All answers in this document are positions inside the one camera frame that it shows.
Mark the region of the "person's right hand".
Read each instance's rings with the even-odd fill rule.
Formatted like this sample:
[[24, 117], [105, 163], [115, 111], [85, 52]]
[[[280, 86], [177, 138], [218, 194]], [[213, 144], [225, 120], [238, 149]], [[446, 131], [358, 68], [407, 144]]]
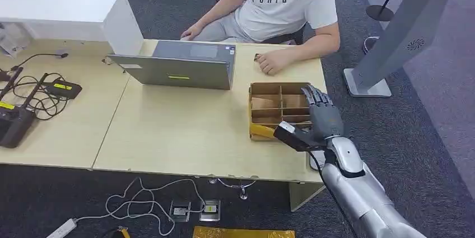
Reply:
[[203, 26], [201, 26], [199, 24], [194, 24], [182, 33], [182, 35], [180, 37], [180, 40], [182, 40], [182, 41], [191, 41], [197, 35], [199, 35], [202, 30], [203, 30]]

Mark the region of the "person's left hand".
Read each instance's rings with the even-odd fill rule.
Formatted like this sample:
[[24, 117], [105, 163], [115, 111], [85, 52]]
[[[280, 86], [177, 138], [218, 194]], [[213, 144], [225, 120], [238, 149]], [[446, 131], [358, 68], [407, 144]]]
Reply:
[[294, 56], [289, 50], [274, 50], [257, 54], [254, 61], [259, 64], [260, 70], [267, 75], [275, 75], [294, 61]]

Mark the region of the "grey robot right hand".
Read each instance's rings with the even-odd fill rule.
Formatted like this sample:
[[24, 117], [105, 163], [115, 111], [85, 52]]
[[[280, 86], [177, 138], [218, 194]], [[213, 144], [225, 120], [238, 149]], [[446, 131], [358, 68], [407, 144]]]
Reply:
[[328, 94], [313, 85], [305, 85], [301, 91], [309, 105], [310, 129], [305, 131], [283, 120], [274, 130], [273, 136], [297, 152], [324, 150], [328, 140], [343, 134], [340, 111]]

